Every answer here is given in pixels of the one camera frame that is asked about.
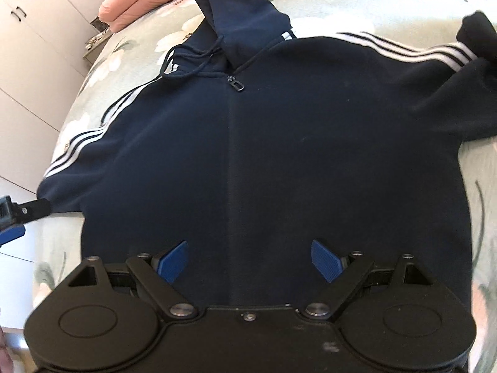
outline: blue gripper pad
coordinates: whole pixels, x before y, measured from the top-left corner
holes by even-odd
[[[312,241],[311,259],[312,264],[328,283],[338,278],[338,276],[344,271],[341,259],[318,240]]]
[[[0,233],[0,246],[7,244],[26,233],[24,226],[14,226]]]
[[[167,283],[173,283],[188,264],[188,244],[183,241],[159,262],[157,273]]]

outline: zipper pull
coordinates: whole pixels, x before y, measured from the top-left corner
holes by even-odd
[[[228,76],[228,83],[238,92],[243,91],[245,86],[233,76]]]

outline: black door handle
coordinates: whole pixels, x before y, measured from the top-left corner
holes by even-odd
[[[19,18],[19,15],[17,15],[15,12],[11,11],[11,14],[12,15],[15,15],[17,17],[17,19],[19,20],[19,22],[21,22],[21,18]]]
[[[19,6],[16,7],[16,10],[19,10],[20,12],[22,12],[22,14],[24,15],[24,18],[26,18],[28,15],[26,15],[26,12]]]

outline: floral bedspread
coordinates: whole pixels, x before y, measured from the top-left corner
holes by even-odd
[[[497,0],[270,0],[300,37],[367,31],[418,48],[455,41],[461,18],[482,10],[497,24]],[[194,0],[175,0],[112,36],[89,72],[60,134],[54,158],[70,138],[98,127],[106,108],[154,78],[166,52],[202,21]],[[490,373],[497,358],[497,140],[464,144],[460,164],[470,203],[474,248],[473,314],[478,325],[470,371]],[[53,286],[80,262],[81,214],[40,222],[38,284]],[[454,260],[454,273],[457,273]]]

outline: sleeve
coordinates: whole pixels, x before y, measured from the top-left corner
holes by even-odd
[[[457,34],[475,58],[418,103],[414,114],[436,132],[463,141],[497,135],[497,33],[482,12],[463,19]]]

